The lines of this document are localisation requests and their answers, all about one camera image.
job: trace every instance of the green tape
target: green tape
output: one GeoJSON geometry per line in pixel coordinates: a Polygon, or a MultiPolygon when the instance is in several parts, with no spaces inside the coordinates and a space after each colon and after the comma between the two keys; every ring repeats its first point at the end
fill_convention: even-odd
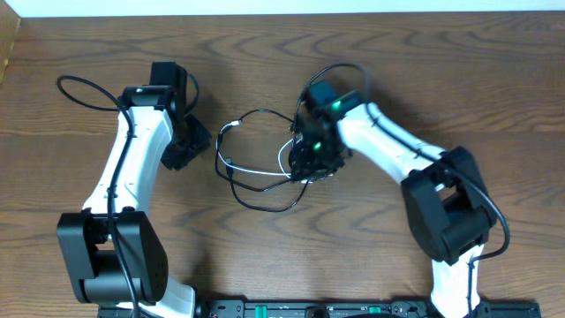
{"type": "Polygon", "coordinates": [[[255,318],[267,318],[267,306],[255,306],[255,318]]]}
{"type": "Polygon", "coordinates": [[[380,314],[380,307],[369,307],[369,314],[380,314]]]}

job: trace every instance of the wooden table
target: wooden table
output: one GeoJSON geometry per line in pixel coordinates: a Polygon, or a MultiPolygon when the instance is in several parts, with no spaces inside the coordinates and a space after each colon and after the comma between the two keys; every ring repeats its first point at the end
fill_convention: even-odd
{"type": "MultiPolygon", "coordinates": [[[[543,12],[24,19],[0,88],[0,316],[94,316],[94,305],[73,297],[55,230],[94,189],[117,120],[68,101],[55,79],[82,76],[119,95],[148,83],[160,60],[198,78],[194,114],[214,137],[254,108],[290,116],[325,65],[366,65],[373,99],[393,120],[472,151],[509,219],[511,247],[481,263],[480,293],[535,299],[545,317],[565,316],[563,21],[565,13],[543,12]]],[[[360,84],[352,71],[329,78],[360,84]]],[[[93,90],[70,89],[108,105],[93,90]]],[[[287,123],[258,115],[225,139],[225,155],[276,170],[289,137],[287,123]]],[[[213,162],[208,150],[181,171],[161,167],[155,181],[151,222],[182,282],[248,299],[431,291],[430,261],[410,234],[398,185],[362,155],[282,214],[238,205],[213,162]]],[[[240,192],[282,206],[299,187],[240,192]]],[[[486,250],[501,241],[497,227],[486,250]]]]}

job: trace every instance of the white cable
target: white cable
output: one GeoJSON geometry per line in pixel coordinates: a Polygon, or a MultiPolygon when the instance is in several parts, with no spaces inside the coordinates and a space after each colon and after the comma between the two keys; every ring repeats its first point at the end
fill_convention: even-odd
{"type": "Polygon", "coordinates": [[[281,167],[281,171],[284,172],[284,175],[286,176],[286,178],[290,178],[290,174],[287,173],[284,168],[283,168],[283,163],[281,163],[281,153],[283,152],[283,150],[289,146],[289,144],[293,141],[294,139],[291,139],[289,141],[287,141],[284,146],[282,146],[281,150],[279,150],[279,167],[281,167]]]}
{"type": "MultiPolygon", "coordinates": [[[[226,129],[226,127],[228,127],[228,126],[237,126],[237,125],[241,125],[241,121],[239,121],[239,120],[232,121],[231,123],[225,125],[225,126],[220,130],[220,133],[223,133],[223,131],[224,131],[224,130],[226,129]]],[[[216,149],[216,150],[218,149],[218,140],[215,141],[215,149],[216,149]]],[[[220,156],[220,159],[222,160],[223,164],[225,164],[226,166],[231,167],[231,168],[233,168],[233,169],[236,169],[236,170],[240,170],[240,171],[248,172],[248,173],[261,174],[261,175],[265,175],[265,176],[285,176],[285,177],[287,177],[287,178],[290,178],[290,174],[284,172],[284,170],[282,171],[282,172],[284,172],[284,173],[278,173],[278,172],[266,172],[266,171],[257,171],[257,170],[245,169],[245,168],[237,167],[237,166],[235,166],[235,165],[233,165],[233,164],[226,163],[225,159],[223,159],[223,156],[222,156],[222,154],[221,154],[219,151],[218,151],[218,156],[220,156]]]]}

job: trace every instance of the wooden tabletop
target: wooden tabletop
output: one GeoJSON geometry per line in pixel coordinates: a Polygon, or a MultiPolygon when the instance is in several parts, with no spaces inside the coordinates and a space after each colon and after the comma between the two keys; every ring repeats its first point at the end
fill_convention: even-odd
{"type": "MultiPolygon", "coordinates": [[[[565,316],[563,21],[565,13],[544,12],[24,19],[0,87],[0,316],[96,311],[73,296],[56,225],[94,189],[117,119],[68,101],[56,77],[85,77],[119,95],[147,84],[151,62],[163,60],[199,80],[194,114],[213,138],[251,109],[291,116],[301,87],[325,65],[364,64],[389,117],[475,155],[509,219],[510,249],[481,262],[479,293],[536,300],[544,317],[565,316]]],[[[328,77],[360,85],[352,71],[328,77]]],[[[69,88],[108,105],[93,90],[69,88]]],[[[259,114],[226,137],[225,155],[276,170],[289,137],[288,123],[259,114]]],[[[294,209],[269,214],[236,203],[214,173],[214,154],[181,171],[161,167],[155,180],[150,220],[182,282],[248,299],[429,295],[431,263],[408,229],[399,186],[362,155],[310,186],[294,209]]],[[[283,206],[300,186],[240,192],[283,206]]],[[[501,242],[497,226],[486,250],[501,242]]]]}

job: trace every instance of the white wall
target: white wall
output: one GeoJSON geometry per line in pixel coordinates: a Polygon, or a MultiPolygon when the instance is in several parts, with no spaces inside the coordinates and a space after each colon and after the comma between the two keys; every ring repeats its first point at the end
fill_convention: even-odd
{"type": "Polygon", "coordinates": [[[565,10],[565,0],[6,0],[6,2],[22,18],[565,10]]]}

